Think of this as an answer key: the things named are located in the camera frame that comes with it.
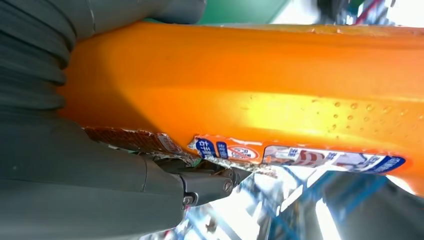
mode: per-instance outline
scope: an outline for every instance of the water droplet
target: water droplet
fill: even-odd
[[[366,110],[368,112],[371,112],[372,110],[374,110],[374,106],[370,104],[370,105],[366,106]]]
[[[385,108],[383,108],[383,113],[385,114],[390,113],[390,111],[392,111],[392,108],[390,106],[386,106]]]

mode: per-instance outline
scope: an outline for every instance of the warning sticker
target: warning sticker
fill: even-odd
[[[256,159],[259,156],[255,150],[246,146],[229,146],[227,151],[229,158],[236,160]]]
[[[263,163],[305,167],[327,165],[331,170],[381,174],[401,166],[405,159],[399,156],[271,145],[265,148]]]
[[[328,170],[384,174],[406,161],[400,156],[343,152],[278,145],[275,142],[243,141],[222,136],[197,136],[192,149],[207,156],[267,165],[326,166]]]

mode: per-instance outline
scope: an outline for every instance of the orange scooter body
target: orange scooter body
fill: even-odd
[[[94,139],[164,133],[185,153],[239,162],[279,163],[283,148],[311,167],[332,152],[377,156],[388,163],[365,172],[424,194],[423,29],[250,28],[137,23],[83,41],[61,114]]]

